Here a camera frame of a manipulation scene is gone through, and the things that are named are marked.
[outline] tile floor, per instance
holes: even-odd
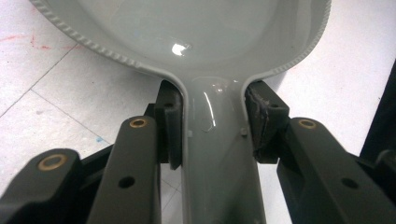
[[[27,0],[0,0],[0,194],[36,154],[82,158],[113,143],[154,102],[161,80],[113,63],[58,31]],[[324,36],[287,73],[266,79],[292,117],[324,123],[359,154],[396,57],[396,2],[333,0]],[[268,223],[290,223],[274,165],[260,165]],[[162,170],[163,223],[182,223],[180,171]]]

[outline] white floor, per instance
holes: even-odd
[[[112,144],[123,120],[155,101],[160,79],[68,38],[27,0],[0,0],[0,194],[32,157],[82,158]],[[324,36],[286,74],[266,80],[291,117],[324,123],[359,154],[396,57],[396,1],[333,0]],[[268,223],[290,223],[274,165],[260,165]],[[163,223],[181,223],[180,171],[162,170]]]

